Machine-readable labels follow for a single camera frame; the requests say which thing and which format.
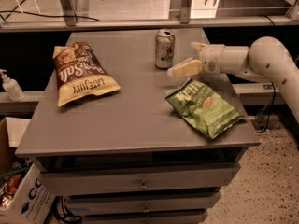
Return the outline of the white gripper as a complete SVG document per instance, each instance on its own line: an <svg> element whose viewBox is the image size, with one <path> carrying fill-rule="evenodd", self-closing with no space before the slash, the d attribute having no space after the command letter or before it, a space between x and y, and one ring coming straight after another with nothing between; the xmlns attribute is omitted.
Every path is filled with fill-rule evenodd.
<svg viewBox="0 0 299 224"><path fill-rule="evenodd" d="M195 42L191 43L192 51L198 55L197 59L186 59L167 70L170 77L189 77L199 74L202 70L206 74L221 73L221 56L225 46L223 44L212 44Z"/></svg>

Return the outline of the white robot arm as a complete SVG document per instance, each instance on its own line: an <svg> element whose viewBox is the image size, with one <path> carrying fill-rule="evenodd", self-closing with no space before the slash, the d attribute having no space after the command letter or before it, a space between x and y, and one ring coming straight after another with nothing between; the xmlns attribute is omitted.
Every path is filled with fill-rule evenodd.
<svg viewBox="0 0 299 224"><path fill-rule="evenodd" d="M273 82L299 122L299 69L286 47L264 36L250 47L192 42L195 57L167 70L170 77L230 74L252 82Z"/></svg>

